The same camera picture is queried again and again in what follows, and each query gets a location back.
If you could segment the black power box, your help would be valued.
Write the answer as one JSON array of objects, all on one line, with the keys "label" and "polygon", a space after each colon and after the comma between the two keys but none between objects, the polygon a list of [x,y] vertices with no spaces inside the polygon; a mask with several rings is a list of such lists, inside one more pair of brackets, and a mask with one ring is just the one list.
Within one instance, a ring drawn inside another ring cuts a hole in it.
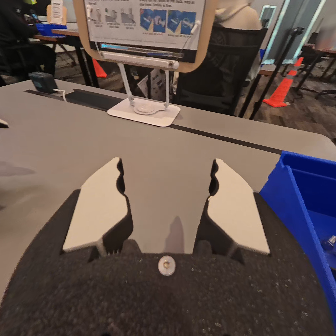
[{"label": "black power box", "polygon": [[28,77],[39,92],[53,94],[59,90],[54,77],[49,73],[36,71],[28,73]]}]

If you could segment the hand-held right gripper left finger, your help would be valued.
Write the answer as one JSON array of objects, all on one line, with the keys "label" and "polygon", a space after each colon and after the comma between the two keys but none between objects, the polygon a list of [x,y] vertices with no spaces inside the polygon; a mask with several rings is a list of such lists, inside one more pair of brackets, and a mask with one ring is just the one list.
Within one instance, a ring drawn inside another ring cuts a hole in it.
[{"label": "hand-held right gripper left finger", "polygon": [[99,255],[120,253],[132,232],[123,162],[115,157],[82,185],[62,250],[94,247]]}]

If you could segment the wooden desk with black legs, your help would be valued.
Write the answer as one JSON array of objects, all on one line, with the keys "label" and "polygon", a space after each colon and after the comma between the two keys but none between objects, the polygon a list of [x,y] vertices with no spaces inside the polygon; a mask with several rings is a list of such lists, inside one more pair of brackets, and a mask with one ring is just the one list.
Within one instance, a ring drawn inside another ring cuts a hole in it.
[{"label": "wooden desk with black legs", "polygon": [[87,86],[100,88],[99,81],[95,72],[93,59],[84,49],[79,32],[72,29],[52,29],[52,36],[35,35],[34,39],[43,41],[47,44],[68,45],[75,48],[79,66]]}]

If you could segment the blue plastic bin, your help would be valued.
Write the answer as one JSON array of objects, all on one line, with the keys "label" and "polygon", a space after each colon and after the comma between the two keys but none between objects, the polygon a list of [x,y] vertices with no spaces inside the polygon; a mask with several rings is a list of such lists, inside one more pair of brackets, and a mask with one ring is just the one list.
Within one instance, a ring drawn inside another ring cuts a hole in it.
[{"label": "blue plastic bin", "polygon": [[335,325],[335,249],[321,241],[336,234],[336,162],[283,151],[259,194],[309,258]]}]

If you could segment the black mesh office chair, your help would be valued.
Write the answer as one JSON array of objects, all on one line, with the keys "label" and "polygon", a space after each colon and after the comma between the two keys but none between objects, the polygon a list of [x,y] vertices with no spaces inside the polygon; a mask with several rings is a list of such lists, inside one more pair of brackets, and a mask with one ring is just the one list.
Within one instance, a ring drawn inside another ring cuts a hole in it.
[{"label": "black mesh office chair", "polygon": [[201,65],[179,73],[173,103],[233,116],[266,33],[215,23]]}]

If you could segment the white printed leaflet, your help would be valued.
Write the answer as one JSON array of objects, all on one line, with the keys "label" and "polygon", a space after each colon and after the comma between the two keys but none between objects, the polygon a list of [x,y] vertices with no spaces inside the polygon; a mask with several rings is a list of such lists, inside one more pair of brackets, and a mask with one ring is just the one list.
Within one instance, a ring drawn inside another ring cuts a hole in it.
[{"label": "white printed leaflet", "polygon": [[151,99],[166,101],[166,74],[163,70],[153,69],[150,73]]},{"label": "white printed leaflet", "polygon": [[152,97],[152,81],[149,75],[145,76],[141,81],[139,81],[137,86],[145,98],[150,99]]}]

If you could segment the wooden-framed instruction board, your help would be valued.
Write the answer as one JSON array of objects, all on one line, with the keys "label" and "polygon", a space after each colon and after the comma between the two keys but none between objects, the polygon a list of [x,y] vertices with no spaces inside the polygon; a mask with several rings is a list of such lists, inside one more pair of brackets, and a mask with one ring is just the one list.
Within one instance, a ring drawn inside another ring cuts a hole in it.
[{"label": "wooden-framed instruction board", "polygon": [[217,1],[76,0],[80,41],[98,61],[188,73],[203,62]]}]

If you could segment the wooden paper holder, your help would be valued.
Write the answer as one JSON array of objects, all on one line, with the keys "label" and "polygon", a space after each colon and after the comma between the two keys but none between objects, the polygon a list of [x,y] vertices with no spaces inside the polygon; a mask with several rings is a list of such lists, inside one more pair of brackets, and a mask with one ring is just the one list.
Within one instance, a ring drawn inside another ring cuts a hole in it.
[{"label": "wooden paper holder", "polygon": [[51,0],[46,7],[48,24],[65,25],[67,10],[63,6],[63,0]]}]

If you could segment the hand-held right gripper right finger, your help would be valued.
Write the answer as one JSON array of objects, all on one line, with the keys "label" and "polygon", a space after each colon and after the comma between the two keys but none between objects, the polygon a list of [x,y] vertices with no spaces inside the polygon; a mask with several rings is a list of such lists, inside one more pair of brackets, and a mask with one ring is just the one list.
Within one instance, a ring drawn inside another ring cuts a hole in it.
[{"label": "hand-held right gripper right finger", "polygon": [[219,158],[213,160],[210,176],[192,253],[199,253],[205,244],[212,254],[227,257],[237,257],[242,249],[269,255],[253,189]]}]

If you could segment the large orange traffic cone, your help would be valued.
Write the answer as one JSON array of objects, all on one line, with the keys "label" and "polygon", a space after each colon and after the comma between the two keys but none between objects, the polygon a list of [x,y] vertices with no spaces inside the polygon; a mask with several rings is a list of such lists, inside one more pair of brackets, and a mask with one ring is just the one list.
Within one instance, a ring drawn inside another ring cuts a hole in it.
[{"label": "large orange traffic cone", "polygon": [[287,104],[285,103],[285,98],[288,94],[289,89],[292,86],[294,77],[296,76],[297,71],[302,64],[303,59],[303,57],[300,57],[296,61],[292,69],[288,72],[287,76],[282,80],[282,82],[276,88],[270,98],[264,99],[263,103],[266,103],[267,105],[275,108],[287,106]]}]

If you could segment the blue storage bin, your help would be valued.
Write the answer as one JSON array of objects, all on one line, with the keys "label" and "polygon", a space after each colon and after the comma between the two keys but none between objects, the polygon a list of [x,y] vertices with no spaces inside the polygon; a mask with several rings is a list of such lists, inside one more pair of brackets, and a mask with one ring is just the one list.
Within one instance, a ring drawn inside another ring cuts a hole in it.
[{"label": "blue storage bin", "polygon": [[65,30],[67,25],[62,24],[50,24],[50,23],[37,23],[36,28],[39,34],[42,36],[60,36],[60,34],[55,34],[52,30]]}]

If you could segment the white tablet stand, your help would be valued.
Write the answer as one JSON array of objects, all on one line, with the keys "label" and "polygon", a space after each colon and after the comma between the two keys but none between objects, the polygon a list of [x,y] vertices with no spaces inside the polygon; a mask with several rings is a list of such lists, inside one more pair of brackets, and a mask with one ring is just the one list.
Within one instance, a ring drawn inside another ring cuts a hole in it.
[{"label": "white tablet stand", "polygon": [[135,97],[130,89],[125,64],[118,64],[121,72],[127,98],[109,108],[107,114],[131,121],[137,121],[158,127],[170,126],[180,112],[180,108],[169,102],[169,72],[166,74],[166,101],[158,102],[152,99]]}]

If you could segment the black tripod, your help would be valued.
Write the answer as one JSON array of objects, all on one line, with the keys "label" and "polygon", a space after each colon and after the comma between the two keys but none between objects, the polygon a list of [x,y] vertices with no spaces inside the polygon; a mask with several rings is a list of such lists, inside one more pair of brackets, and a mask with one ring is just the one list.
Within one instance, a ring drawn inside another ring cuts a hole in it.
[{"label": "black tripod", "polygon": [[288,35],[288,38],[287,38],[287,41],[286,41],[286,44],[284,46],[284,49],[283,51],[280,53],[278,59],[275,61],[275,69],[269,73],[269,74],[266,74],[266,70],[260,70],[258,75],[256,76],[256,78],[254,79],[253,83],[251,84],[250,86],[250,89],[248,91],[248,94],[246,96],[246,99],[241,107],[241,110],[238,114],[238,117],[239,118],[243,118],[246,111],[247,111],[247,108],[254,96],[254,93],[258,87],[258,84],[259,84],[259,81],[261,79],[262,76],[265,76],[265,77],[269,77],[269,80],[259,98],[259,100],[257,102],[254,103],[254,106],[253,106],[253,111],[249,117],[250,120],[253,120],[255,115],[257,114],[261,104],[263,103],[263,100],[265,99],[265,96],[267,94],[267,92],[269,91],[275,77],[277,76],[278,74],[278,71],[281,67],[281,65],[283,64],[283,61],[287,55],[287,53],[289,52],[290,48],[292,47],[292,44],[294,43],[295,39],[297,36],[300,36],[304,31],[304,28],[302,27],[297,27],[297,28],[294,28],[294,29],[291,29],[290,30],[290,33]]}]

